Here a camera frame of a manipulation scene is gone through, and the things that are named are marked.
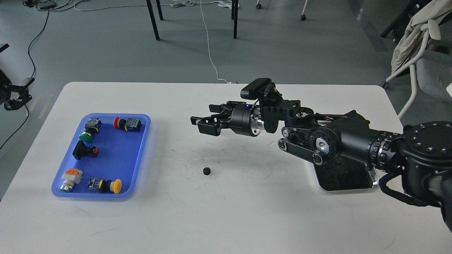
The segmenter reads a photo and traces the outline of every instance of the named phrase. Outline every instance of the robotic arm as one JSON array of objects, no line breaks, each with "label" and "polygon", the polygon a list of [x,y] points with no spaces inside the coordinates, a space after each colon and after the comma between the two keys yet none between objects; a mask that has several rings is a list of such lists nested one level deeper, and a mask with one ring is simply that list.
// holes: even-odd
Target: robotic arm
[{"label": "robotic arm", "polygon": [[[299,100],[284,100],[269,78],[259,78],[244,87],[240,96],[254,104],[228,101],[209,105],[209,117],[191,117],[199,132],[218,136],[221,129],[258,136],[262,130],[275,133],[284,121],[278,147],[289,154],[324,165],[342,155],[386,172],[380,189],[414,206],[440,207],[452,231],[452,122],[427,122],[405,126],[402,134],[369,128],[369,121],[355,110],[345,115],[323,115],[300,106]],[[401,175],[403,193],[386,186]]]},{"label": "robotic arm", "polygon": [[[8,44],[0,44],[0,52],[8,48]],[[22,85],[12,85],[8,77],[0,70],[0,105],[4,103],[6,110],[17,110],[29,102],[32,97],[28,94],[28,87],[34,78],[26,78]],[[17,99],[11,99],[11,93],[17,93]]]}]

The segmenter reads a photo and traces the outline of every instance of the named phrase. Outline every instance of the white table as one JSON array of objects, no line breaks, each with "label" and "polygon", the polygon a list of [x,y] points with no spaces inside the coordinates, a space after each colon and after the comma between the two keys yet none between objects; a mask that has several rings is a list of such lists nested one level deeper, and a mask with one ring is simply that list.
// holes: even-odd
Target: white table
[{"label": "white table", "polygon": [[[450,253],[438,208],[411,207],[379,189],[326,193],[312,164],[280,151],[280,131],[214,137],[191,125],[190,116],[210,114],[209,104],[243,101],[244,86],[67,84],[0,203],[0,253]],[[315,112],[356,109],[371,128],[402,132],[381,87],[277,88]],[[78,123],[93,112],[152,119],[135,190],[124,200],[51,193]],[[400,182],[390,187],[400,190]]]}]

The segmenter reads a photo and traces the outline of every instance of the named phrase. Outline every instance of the screw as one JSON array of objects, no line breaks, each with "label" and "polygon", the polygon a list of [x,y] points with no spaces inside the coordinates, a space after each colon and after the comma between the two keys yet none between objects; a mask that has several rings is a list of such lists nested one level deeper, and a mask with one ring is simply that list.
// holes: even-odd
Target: screw
[{"label": "screw", "polygon": [[286,150],[286,143],[284,143],[282,140],[280,140],[278,142],[278,146],[281,150],[285,151]]},{"label": "screw", "polygon": [[320,148],[320,150],[325,150],[326,144],[324,142],[319,142],[319,148]]},{"label": "screw", "polygon": [[288,138],[289,137],[289,130],[286,129],[286,128],[283,128],[282,129],[282,136],[285,137],[285,138]]},{"label": "screw", "polygon": [[322,165],[322,157],[320,157],[320,155],[318,155],[318,154],[313,154],[313,155],[312,155],[312,161],[313,161],[316,165]]}]

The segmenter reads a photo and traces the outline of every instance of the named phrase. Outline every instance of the black chair leg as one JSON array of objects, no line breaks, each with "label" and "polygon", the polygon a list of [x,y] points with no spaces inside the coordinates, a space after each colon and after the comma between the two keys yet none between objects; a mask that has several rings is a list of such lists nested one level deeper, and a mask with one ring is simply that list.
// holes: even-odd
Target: black chair leg
[{"label": "black chair leg", "polygon": [[159,41],[160,40],[159,30],[157,30],[157,24],[155,23],[155,17],[154,17],[154,12],[152,11],[151,0],[146,0],[146,3],[147,3],[147,9],[149,10],[149,15],[151,16],[152,28],[154,29],[155,39],[157,41]]},{"label": "black chair leg", "polygon": [[232,0],[231,4],[231,19],[234,20],[235,0]]},{"label": "black chair leg", "polygon": [[239,19],[239,0],[232,0],[234,3],[234,39],[237,39],[237,20]]},{"label": "black chair leg", "polygon": [[163,20],[162,6],[160,5],[160,0],[155,0],[157,2],[157,10],[159,11],[159,18]]}]

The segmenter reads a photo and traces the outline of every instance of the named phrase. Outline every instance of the gray floor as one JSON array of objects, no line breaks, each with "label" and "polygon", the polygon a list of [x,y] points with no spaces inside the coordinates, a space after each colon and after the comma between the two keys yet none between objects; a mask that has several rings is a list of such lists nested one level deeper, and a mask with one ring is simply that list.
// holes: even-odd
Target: gray floor
[{"label": "gray floor", "polygon": [[[170,0],[161,2],[165,5]],[[380,38],[379,34],[408,0],[310,1],[307,20],[303,22],[300,20],[303,0],[262,0],[261,10],[256,9],[255,2],[240,1],[237,40],[232,39],[229,9],[216,5],[202,8],[212,59],[221,78],[243,84],[258,77],[270,77],[277,84],[378,85],[390,74],[395,47],[391,35]],[[144,0],[90,0],[78,8],[145,3]],[[0,197],[65,84],[72,81],[221,83],[208,58],[199,5],[176,9],[165,6],[163,14],[165,20],[157,21],[162,38],[158,42],[146,7],[50,13],[44,33],[31,49],[37,74],[30,89],[33,96],[28,104],[30,118],[0,150]],[[42,29],[46,15],[23,7],[17,0],[0,0],[0,43],[10,45],[0,54],[0,68],[13,84],[33,71],[27,47]],[[394,109],[400,111],[410,96],[409,77],[393,80],[386,91]],[[0,110],[0,143],[25,117],[24,108],[14,112]],[[452,105],[420,91],[402,123],[432,120],[452,121]]]}]

